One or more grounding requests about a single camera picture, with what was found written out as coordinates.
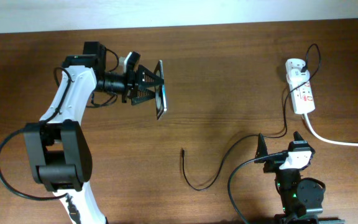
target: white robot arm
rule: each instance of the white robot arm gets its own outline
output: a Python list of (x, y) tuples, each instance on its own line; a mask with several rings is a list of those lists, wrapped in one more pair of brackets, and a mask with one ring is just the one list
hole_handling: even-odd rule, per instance
[[(28, 123), (0, 145), (1, 153), (8, 140), (18, 133), (24, 134), (33, 179), (57, 197), (40, 198), (19, 192), (6, 182), (0, 169), (1, 182), (23, 198), (60, 199), (73, 224), (108, 223), (93, 197), (92, 157), (80, 126), (90, 94), (98, 91), (122, 95), (122, 102), (130, 99), (131, 105), (155, 99), (157, 119), (167, 111), (162, 61), (154, 72), (142, 65), (135, 71), (140, 55), (130, 52), (123, 60), (123, 74), (106, 72), (107, 51), (110, 50), (99, 42), (85, 42), (82, 55), (69, 55), (58, 67), (62, 81), (47, 112), (38, 123)], [(49, 151), (48, 146), (54, 144), (62, 144), (63, 150)]]

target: black mount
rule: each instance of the black mount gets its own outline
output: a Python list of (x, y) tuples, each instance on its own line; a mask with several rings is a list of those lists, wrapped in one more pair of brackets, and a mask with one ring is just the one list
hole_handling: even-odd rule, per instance
[[(66, 120), (60, 124), (29, 123), (24, 130), (32, 177), (48, 191), (75, 189), (81, 191), (92, 173), (92, 155), (80, 124)], [(62, 151), (48, 151), (61, 141)]]
[(93, 68), (97, 85), (95, 91), (117, 93), (122, 95), (122, 102), (131, 99), (131, 105), (138, 105), (155, 98), (155, 92), (149, 88), (164, 84), (164, 79), (139, 65), (140, 54), (132, 52), (124, 62), (124, 73), (106, 72), (106, 47), (99, 42), (85, 42), (83, 55), (69, 55), (62, 64), (63, 68), (70, 65), (84, 65)]
[[(305, 141), (298, 132), (294, 134), (292, 141), (284, 155), (256, 161), (265, 163), (264, 173), (276, 173), (275, 185), (281, 196), (283, 211), (285, 214), (275, 215), (277, 224), (307, 223), (319, 224), (317, 215), (323, 212), (321, 203), (324, 199), (325, 184), (313, 178), (301, 178), (300, 171), (310, 166), (310, 160), (315, 150)], [(309, 163), (301, 169), (280, 169), (289, 152), (311, 151)], [(267, 156), (267, 147), (262, 134), (258, 137), (258, 148), (255, 157)]]

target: white wall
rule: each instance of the white wall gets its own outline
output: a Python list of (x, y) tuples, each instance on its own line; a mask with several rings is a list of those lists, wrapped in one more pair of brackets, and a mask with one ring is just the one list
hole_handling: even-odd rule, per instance
[(0, 33), (358, 18), (358, 0), (0, 0)]

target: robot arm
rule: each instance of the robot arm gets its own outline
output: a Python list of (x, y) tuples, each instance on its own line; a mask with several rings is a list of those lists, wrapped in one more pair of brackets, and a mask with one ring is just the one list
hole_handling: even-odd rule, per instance
[[(73, 224), (108, 223), (93, 197), (92, 157), (80, 126), (90, 94), (120, 94), (123, 103), (130, 99), (132, 105), (156, 99), (157, 119), (167, 111), (162, 61), (154, 72), (142, 65), (135, 71), (139, 59), (138, 53), (131, 52), (124, 61), (123, 74), (105, 72), (105, 46), (85, 42), (83, 55), (70, 55), (63, 62), (62, 83), (41, 122), (24, 129), (34, 180), (56, 196), (67, 194), (60, 201)], [(49, 120), (59, 104), (57, 115)], [(48, 151), (55, 143), (63, 144), (63, 150)]]
[[(314, 178), (301, 178), (300, 172), (311, 165), (316, 151), (296, 131), (284, 153), (270, 159), (255, 161), (264, 163), (264, 173), (275, 173), (276, 190), (280, 194), (284, 214), (275, 215), (275, 223), (328, 224), (344, 223), (337, 218), (320, 220), (323, 212), (322, 202), (326, 190), (325, 184)], [(255, 158), (267, 156), (267, 147), (262, 134), (259, 134)]]

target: socket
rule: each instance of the socket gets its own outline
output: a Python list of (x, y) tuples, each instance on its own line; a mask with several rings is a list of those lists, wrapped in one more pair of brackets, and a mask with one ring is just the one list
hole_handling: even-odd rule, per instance
[(291, 93), (293, 110), (296, 114), (310, 113), (316, 109), (314, 106), (314, 98), (311, 92), (310, 72), (301, 72), (305, 66), (305, 61), (302, 59), (291, 58), (285, 62), (285, 69), (287, 70), (287, 82), (290, 86), (290, 91), (306, 82), (303, 86), (297, 88)]

